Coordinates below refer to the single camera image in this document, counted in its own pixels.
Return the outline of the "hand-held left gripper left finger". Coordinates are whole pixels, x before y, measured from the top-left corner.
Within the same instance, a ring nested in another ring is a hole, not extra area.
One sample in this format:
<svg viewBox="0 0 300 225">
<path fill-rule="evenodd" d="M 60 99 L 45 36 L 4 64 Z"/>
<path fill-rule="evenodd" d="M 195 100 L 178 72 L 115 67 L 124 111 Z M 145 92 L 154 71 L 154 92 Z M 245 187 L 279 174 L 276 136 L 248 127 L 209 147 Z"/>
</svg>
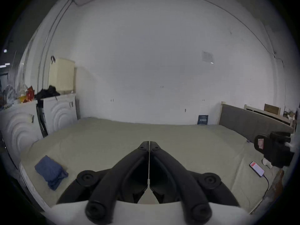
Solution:
<svg viewBox="0 0 300 225">
<path fill-rule="evenodd" d="M 57 204 L 88 201 L 85 215 L 91 222 L 112 222 L 116 201 L 138 203 L 148 175 L 149 141 L 144 141 L 110 169 L 80 172 Z"/>
</svg>

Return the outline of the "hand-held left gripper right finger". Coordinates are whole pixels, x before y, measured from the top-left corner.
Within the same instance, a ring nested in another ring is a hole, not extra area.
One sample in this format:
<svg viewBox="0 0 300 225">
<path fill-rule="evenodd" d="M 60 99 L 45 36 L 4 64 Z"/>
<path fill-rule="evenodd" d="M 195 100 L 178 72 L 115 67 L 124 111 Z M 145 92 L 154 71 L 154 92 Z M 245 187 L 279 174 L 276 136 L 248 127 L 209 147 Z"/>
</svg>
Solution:
<svg viewBox="0 0 300 225">
<path fill-rule="evenodd" d="M 207 223 L 213 214 L 209 203 L 240 207 L 217 174 L 187 170 L 153 141 L 149 142 L 149 180 L 160 204 L 181 202 L 187 223 Z"/>
</svg>

